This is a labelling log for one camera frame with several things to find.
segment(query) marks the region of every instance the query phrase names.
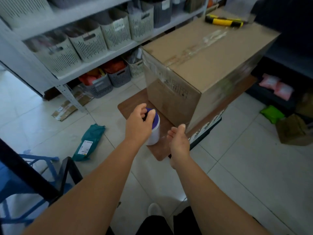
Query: brown wooden board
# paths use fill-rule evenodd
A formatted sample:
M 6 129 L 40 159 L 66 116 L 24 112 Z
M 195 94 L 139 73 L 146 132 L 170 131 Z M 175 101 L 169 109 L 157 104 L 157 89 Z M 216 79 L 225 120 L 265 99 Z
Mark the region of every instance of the brown wooden board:
M 196 133 L 200 128 L 202 128 L 206 123 L 210 122 L 216 115 L 218 115 L 222 110 L 226 109 L 227 106 L 235 100 L 238 96 L 240 96 L 243 92 L 249 89 L 256 82 L 255 77 L 252 75 L 243 79 L 233 91 L 231 95 L 226 97 L 221 104 L 211 112 L 207 117 L 205 117 L 201 122 L 199 122 L 193 129 L 191 129 L 187 133 L 187 137 L 191 137 L 194 133 Z M 124 116 L 124 118 L 128 119 L 131 112 L 134 108 L 141 104 L 146 103 L 148 108 L 154 108 L 154 105 L 148 101 L 147 89 L 143 89 L 132 97 L 120 103 L 117 108 Z M 147 146 L 152 154 L 158 161 L 162 161 L 168 155 L 170 155 L 170 147 L 168 141 L 166 139 L 167 131 L 171 129 L 174 125 L 161 113 L 157 110 L 157 113 L 160 117 L 160 140 L 151 146 Z

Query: box top flap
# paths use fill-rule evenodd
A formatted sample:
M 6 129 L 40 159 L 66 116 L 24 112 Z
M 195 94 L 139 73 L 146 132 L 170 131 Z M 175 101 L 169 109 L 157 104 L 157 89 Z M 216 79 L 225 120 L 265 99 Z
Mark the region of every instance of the box top flap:
M 218 9 L 212 14 L 238 18 Z M 235 70 L 279 35 L 257 23 L 235 29 L 197 19 L 143 49 L 200 92 Z

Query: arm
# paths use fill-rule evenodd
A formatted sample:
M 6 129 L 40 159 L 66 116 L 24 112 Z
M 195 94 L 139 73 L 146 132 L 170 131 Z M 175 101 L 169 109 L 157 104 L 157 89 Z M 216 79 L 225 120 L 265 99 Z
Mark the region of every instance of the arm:
M 189 155 L 185 125 L 168 131 L 171 165 L 176 169 L 203 235 L 256 234 L 268 231 L 233 202 Z
M 124 141 L 92 173 L 46 209 L 24 235 L 106 233 L 118 205 L 131 164 L 149 138 L 155 110 L 137 106 L 126 122 Z

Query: purple lid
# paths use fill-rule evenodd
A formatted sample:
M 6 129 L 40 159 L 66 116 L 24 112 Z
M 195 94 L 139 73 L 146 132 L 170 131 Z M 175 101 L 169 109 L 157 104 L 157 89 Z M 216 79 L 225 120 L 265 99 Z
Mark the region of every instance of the purple lid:
M 147 109 L 147 115 L 148 115 L 148 112 L 150 111 L 150 110 L 153 110 L 153 109 L 150 109 L 150 108 L 146 108 Z M 156 115 L 155 115 L 155 117 L 154 117 L 154 120 L 153 120 L 153 123 L 152 123 L 152 129 L 154 129 L 156 126 L 157 126 L 157 123 L 159 122 L 159 115 L 157 114 L 157 112 L 156 112 Z

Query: yellow and black utility knife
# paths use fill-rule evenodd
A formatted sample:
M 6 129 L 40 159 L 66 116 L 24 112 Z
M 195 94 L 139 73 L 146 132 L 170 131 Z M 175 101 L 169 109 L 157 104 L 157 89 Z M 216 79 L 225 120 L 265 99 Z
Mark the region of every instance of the yellow and black utility knife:
M 205 22 L 214 24 L 214 25 L 222 25 L 222 26 L 229 26 L 229 27 L 237 27 L 240 28 L 245 24 L 248 24 L 248 21 L 243 21 L 241 19 L 228 19 L 224 17 L 219 17 L 215 15 L 207 14 L 205 16 Z

